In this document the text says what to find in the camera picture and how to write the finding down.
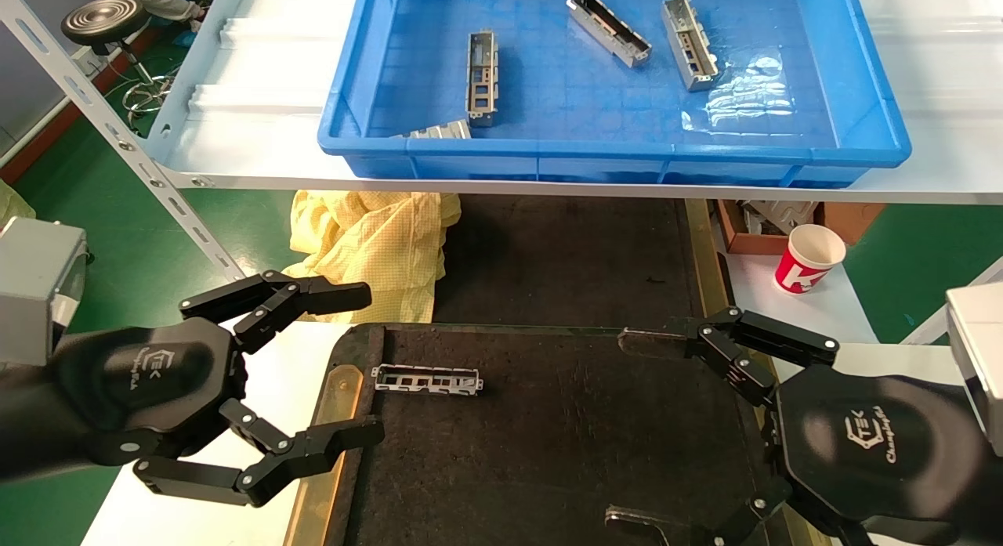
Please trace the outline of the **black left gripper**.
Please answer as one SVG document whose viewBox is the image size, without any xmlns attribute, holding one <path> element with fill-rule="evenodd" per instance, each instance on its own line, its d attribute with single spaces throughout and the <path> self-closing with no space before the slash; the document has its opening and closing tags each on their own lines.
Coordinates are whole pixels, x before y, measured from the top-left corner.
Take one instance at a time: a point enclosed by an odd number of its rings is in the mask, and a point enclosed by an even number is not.
<svg viewBox="0 0 1003 546">
<path fill-rule="evenodd" d="M 182 300 L 180 324 L 65 336 L 46 365 L 2 368 L 1 478 L 140 459 L 133 472 L 154 494 L 260 508 L 297 479 L 332 471 L 341 454 L 375 446 L 386 433 L 368 415 L 284 434 L 240 402 L 248 378 L 243 353 L 257 353 L 305 314 L 371 303 L 364 282 L 268 270 Z M 233 335 L 218 325 L 239 316 Z M 261 460 L 233 468 L 178 459 L 200 452 L 229 426 L 258 447 Z"/>
</svg>

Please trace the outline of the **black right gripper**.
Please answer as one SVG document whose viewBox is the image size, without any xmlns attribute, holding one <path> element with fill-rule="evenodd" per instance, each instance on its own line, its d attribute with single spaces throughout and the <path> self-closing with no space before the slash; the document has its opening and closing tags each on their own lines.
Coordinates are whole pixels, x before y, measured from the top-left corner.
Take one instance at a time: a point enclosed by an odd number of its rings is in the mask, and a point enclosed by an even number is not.
<svg viewBox="0 0 1003 546">
<path fill-rule="evenodd" d="M 959 385 L 832 370 L 835 339 L 736 306 L 670 326 L 625 328 L 617 343 L 655 358 L 679 347 L 753 407 L 775 404 L 792 483 L 771 479 L 713 528 L 615 504 L 607 527 L 659 545 L 742 545 L 793 488 L 792 504 L 828 534 L 849 526 L 917 545 L 1001 543 L 1001 458 Z M 809 368 L 778 383 L 752 351 Z"/>
</svg>

